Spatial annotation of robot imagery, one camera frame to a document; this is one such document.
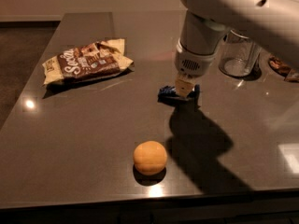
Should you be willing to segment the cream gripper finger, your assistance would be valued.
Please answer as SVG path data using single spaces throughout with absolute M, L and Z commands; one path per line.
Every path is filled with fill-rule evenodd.
M 176 94 L 186 98 L 193 90 L 196 78 L 187 74 L 178 73 L 175 79 Z

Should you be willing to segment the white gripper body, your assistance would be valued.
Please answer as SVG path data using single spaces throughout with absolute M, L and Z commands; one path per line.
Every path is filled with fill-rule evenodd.
M 180 74 L 201 77 L 216 58 L 216 54 L 199 55 L 185 49 L 178 41 L 176 46 L 175 67 Z

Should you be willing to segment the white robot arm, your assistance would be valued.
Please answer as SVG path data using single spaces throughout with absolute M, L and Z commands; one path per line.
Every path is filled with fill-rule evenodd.
M 299 62 L 299 0 L 180 0 L 187 8 L 177 44 L 176 93 L 186 97 L 236 29 L 291 68 Z

